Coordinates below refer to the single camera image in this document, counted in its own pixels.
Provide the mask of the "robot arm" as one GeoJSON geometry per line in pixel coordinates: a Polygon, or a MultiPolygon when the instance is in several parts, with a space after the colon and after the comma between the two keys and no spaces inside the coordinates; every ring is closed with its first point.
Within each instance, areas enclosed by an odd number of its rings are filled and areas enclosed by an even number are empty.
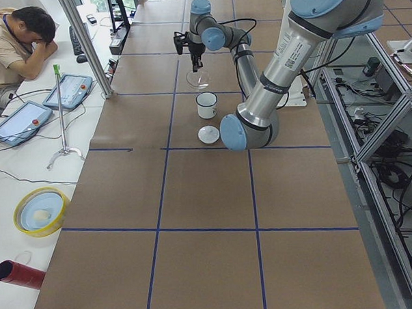
{"type": "Polygon", "coordinates": [[[269,145],[277,137],[277,104],[321,42],[352,38],[376,31],[383,23],[384,0],[288,0],[288,25],[281,33],[271,62],[257,72],[249,34],[219,24],[210,13],[209,0],[193,0],[189,43],[193,71],[202,67],[206,49],[227,48],[245,91],[245,102],[220,121],[220,138],[230,150],[269,145]]]}

